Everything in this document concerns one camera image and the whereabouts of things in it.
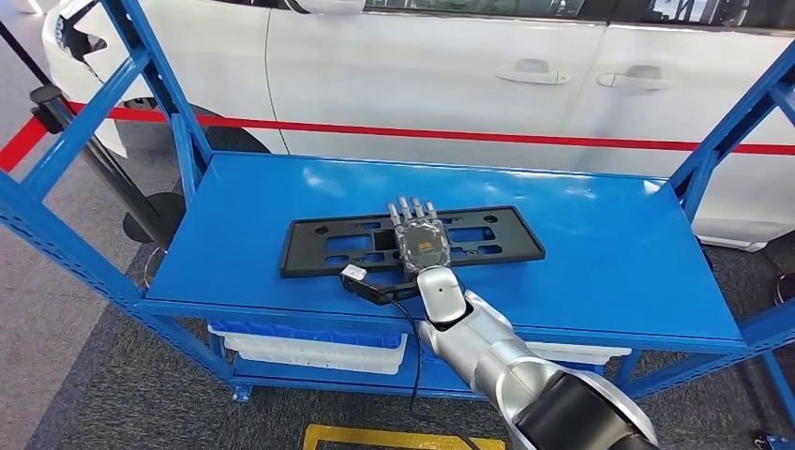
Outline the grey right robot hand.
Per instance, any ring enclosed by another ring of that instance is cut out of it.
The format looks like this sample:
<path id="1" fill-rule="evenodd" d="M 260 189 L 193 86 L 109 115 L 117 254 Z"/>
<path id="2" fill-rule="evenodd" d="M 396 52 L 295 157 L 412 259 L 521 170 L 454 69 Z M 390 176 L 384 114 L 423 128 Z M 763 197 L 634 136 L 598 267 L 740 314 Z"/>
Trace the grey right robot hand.
<path id="1" fill-rule="evenodd" d="M 407 281 L 424 270 L 451 265 L 450 244 L 442 220 L 432 202 L 397 196 L 388 204 L 399 259 Z"/>

